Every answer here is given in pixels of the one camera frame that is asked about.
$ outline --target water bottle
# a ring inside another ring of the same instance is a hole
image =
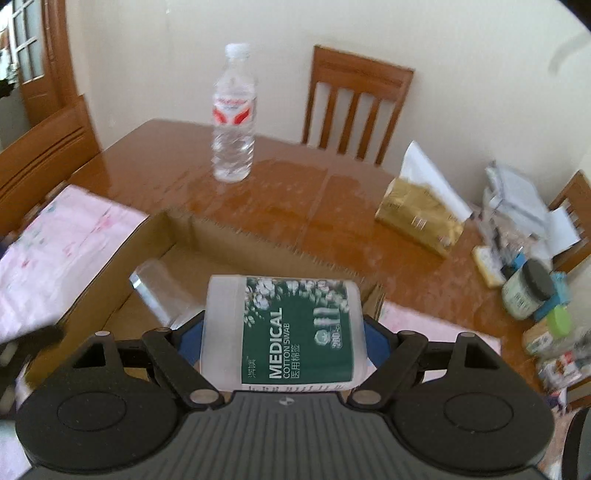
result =
[[[233,183],[251,171],[256,114],[255,79],[247,71],[250,46],[226,45],[226,66],[213,95],[213,175]]]

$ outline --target white logo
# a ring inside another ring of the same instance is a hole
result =
[[[279,403],[284,407],[289,407],[290,405],[296,403],[296,401],[291,397],[283,397],[282,399],[280,399]]]

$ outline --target chair backrest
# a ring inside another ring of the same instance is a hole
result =
[[[307,144],[310,137],[312,110],[316,95],[316,85],[318,83],[327,83],[330,85],[329,100],[324,115],[322,133],[320,134],[320,143],[318,144],[318,148],[322,149],[325,149],[329,142],[339,89],[353,91],[349,113],[347,114],[337,149],[340,154],[346,153],[349,147],[349,139],[353,129],[353,122],[355,121],[355,114],[357,113],[359,98],[362,93],[368,93],[374,97],[374,101],[371,105],[367,121],[365,122],[361,141],[359,142],[356,153],[357,158],[365,159],[382,100],[388,100],[395,104],[394,111],[386,127],[384,139],[376,157],[376,165],[381,165],[384,161],[384,155],[388,149],[392,134],[394,133],[394,127],[400,116],[402,106],[404,105],[413,74],[414,70],[405,67],[316,45],[314,47],[310,91],[308,93],[306,120],[304,122],[304,133],[301,142]]]
[[[554,269],[570,272],[591,254],[591,187],[582,170],[579,170],[570,182],[550,204],[550,209],[564,205],[581,240],[566,252],[554,257]]]
[[[82,96],[0,153],[0,236],[17,230],[35,205],[99,153]]]

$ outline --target clutter of items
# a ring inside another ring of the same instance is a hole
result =
[[[560,391],[591,376],[591,330],[573,326],[566,274],[553,271],[553,258],[581,238],[567,206],[550,211],[523,174],[495,161],[485,172],[488,185],[475,218],[483,245],[473,249],[473,259],[486,285],[499,289],[507,312],[535,321],[523,335],[524,350],[538,358],[544,388]],[[416,142],[375,215],[442,257],[471,216]]]

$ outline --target white jar with black lid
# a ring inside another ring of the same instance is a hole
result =
[[[550,273],[535,259],[528,260],[505,283],[503,303],[511,316],[524,320],[556,292]]]

